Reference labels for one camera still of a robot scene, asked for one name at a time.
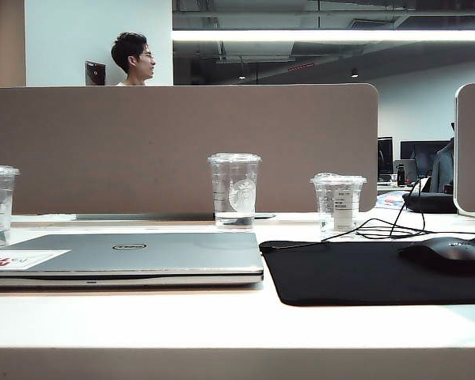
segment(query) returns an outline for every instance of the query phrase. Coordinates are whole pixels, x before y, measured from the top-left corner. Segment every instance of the man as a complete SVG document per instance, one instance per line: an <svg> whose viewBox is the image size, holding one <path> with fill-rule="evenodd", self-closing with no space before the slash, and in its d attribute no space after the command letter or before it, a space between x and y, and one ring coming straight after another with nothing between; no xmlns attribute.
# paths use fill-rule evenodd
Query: man
<svg viewBox="0 0 475 380"><path fill-rule="evenodd" d="M144 81L153 77L156 62L142 34L121 33L114 41L111 56L127 74L127 79L117 86L145 86Z"/></svg>

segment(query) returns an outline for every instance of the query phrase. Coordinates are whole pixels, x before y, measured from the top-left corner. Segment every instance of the partition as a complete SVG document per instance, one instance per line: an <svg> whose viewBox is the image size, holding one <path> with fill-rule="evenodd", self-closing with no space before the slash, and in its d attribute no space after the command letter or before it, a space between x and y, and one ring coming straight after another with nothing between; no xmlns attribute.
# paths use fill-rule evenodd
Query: partition
<svg viewBox="0 0 475 380"><path fill-rule="evenodd" d="M0 164L16 214L210 214L225 151L262 157L257 211L315 211L319 172L365 176L367 211L377 103L366 84L0 89Z"/></svg>
<svg viewBox="0 0 475 380"><path fill-rule="evenodd" d="M464 211L475 212L475 83L464 85L456 94L454 202Z"/></svg>

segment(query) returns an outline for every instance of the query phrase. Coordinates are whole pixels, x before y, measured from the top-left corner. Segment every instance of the mouse cable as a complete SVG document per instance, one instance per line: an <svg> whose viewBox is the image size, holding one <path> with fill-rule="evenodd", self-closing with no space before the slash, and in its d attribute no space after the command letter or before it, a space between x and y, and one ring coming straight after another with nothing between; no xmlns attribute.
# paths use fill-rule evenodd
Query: mouse cable
<svg viewBox="0 0 475 380"><path fill-rule="evenodd" d="M413 191L415 190L415 187L419 185L419 196L421 194L421 187L420 187L420 179L416 181L416 183L413 185L412 189L408 193L408 196L411 196ZM301 247L308 247L311 245L320 245L320 244L325 244L329 242L329 240L332 240L334 238L339 238L348 234L352 234L355 232L356 235L362 236L363 238L370 239L370 240L383 240L383 239L406 239L406 238L413 238L415 236L423 236L423 235L428 235L428 234L471 234L475 235L475 232L465 232L465 231L429 231L426 230L426 219L424 217L424 212L422 211L422 208L420 208L420 214L422 216L422 228L413 228L413 227L406 227L406 226L400 226L397 224L397 221L399 220L401 216L401 212L405 209L405 203L401 206L401 209L397 213L396 219L394 220L394 223L387 222L386 220L380 219L380 218L369 218L367 221L365 221L363 224L360 226L354 228L353 230L349 230L347 232L343 232L341 234L337 234L334 236L326 237L325 239L322 239L320 241L314 241L310 243L302 243L302 244L297 244L297 245L285 245L285 246L275 246L272 245L271 247L267 247L267 250L273 250L273 249L292 249L292 248L301 248ZM382 222L385 223L388 226L366 226L366 224L377 221L377 222ZM475 240L475 237L472 237L469 239L469 241Z"/></svg>

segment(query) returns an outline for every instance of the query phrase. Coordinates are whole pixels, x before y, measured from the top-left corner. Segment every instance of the black mouse pad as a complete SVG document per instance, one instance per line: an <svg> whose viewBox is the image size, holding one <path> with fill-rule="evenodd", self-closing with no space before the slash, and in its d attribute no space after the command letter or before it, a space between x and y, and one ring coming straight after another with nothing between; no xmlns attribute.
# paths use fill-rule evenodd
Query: black mouse pad
<svg viewBox="0 0 475 380"><path fill-rule="evenodd" d="M409 241L329 242L293 249L260 244L276 291L292 306L453 305L475 303L475 274L454 275L398 255Z"/></svg>

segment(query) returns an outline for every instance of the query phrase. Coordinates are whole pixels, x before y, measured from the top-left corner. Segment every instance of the black mouse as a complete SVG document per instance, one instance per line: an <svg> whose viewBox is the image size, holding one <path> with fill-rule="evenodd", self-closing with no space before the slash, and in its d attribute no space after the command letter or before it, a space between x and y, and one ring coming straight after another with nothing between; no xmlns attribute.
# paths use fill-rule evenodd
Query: black mouse
<svg viewBox="0 0 475 380"><path fill-rule="evenodd" d="M441 272L475 273L475 243L458 237L414 241L399 256Z"/></svg>

